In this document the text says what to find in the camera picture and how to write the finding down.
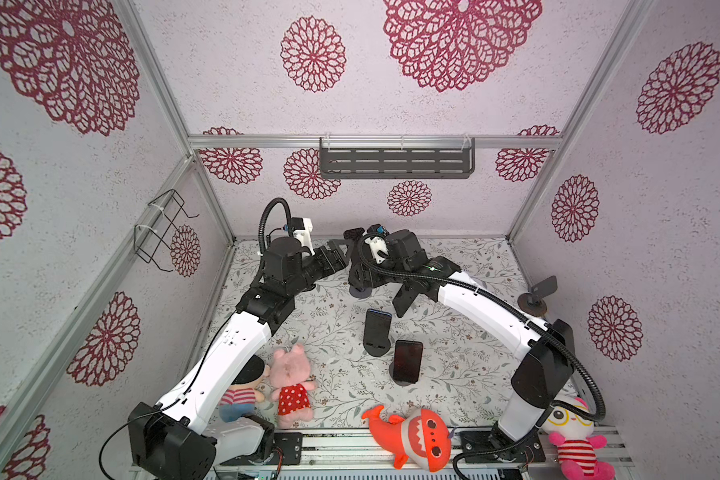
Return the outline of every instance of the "pink plush foot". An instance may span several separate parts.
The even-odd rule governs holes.
[[[614,480],[616,476],[616,470],[614,466],[605,462],[598,462],[595,464],[595,475],[592,480]]]
[[[563,460],[560,464],[560,470],[568,480],[584,480],[584,470],[578,463],[573,460]]]

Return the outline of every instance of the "shark plush mouth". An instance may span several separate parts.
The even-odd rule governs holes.
[[[427,451],[424,442],[424,430],[422,428],[422,418],[420,416],[412,418],[408,424],[408,441],[411,443],[413,453],[426,458]]]

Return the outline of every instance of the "floral tablecloth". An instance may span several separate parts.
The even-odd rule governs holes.
[[[505,240],[421,240],[430,257],[446,256],[472,277],[487,283],[497,295],[513,303],[526,291],[517,261]],[[209,337],[234,311],[259,265],[258,244],[241,241]],[[490,425],[511,395],[510,378],[518,361],[495,338],[466,317],[425,296],[419,296],[401,319],[393,317],[390,337],[424,344],[422,373],[417,383],[401,387],[388,369],[393,350],[376,358],[362,347],[365,311],[394,313],[392,298],[399,285],[386,285],[358,300],[349,295],[348,270],[321,280],[311,292],[300,293],[296,310],[257,355],[270,363],[277,348],[301,342],[312,361],[318,388],[310,392],[315,419],[299,428],[360,427],[362,413],[378,404],[387,415],[406,416],[409,410],[430,408],[450,426]],[[259,389],[269,393],[264,382]],[[573,392],[569,384],[567,391]],[[276,405],[265,402],[257,413],[274,421]]]

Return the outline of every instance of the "pink pig plush toy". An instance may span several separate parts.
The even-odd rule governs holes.
[[[555,399],[589,411],[581,398],[559,394]],[[595,431],[593,422],[555,407],[541,429],[550,434],[550,443],[557,446],[557,461],[568,480],[613,480],[616,476],[611,464],[598,462],[595,457],[595,449],[608,445],[608,441],[603,436],[591,436]]]
[[[272,369],[269,372],[269,385],[275,387],[269,399],[278,402],[277,425],[290,428],[297,420],[312,420],[314,412],[307,397],[308,390],[314,390],[314,382],[308,382],[312,368],[304,345],[297,343],[286,353],[283,349],[275,350],[272,355]]]

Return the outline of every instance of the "red striped shirt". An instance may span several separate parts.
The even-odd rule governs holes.
[[[222,395],[219,405],[237,405],[240,403],[256,403],[256,393],[253,389],[232,390],[230,387]]]
[[[573,460],[578,463],[586,476],[595,474],[595,449],[587,440],[568,440],[557,447],[557,461]]]

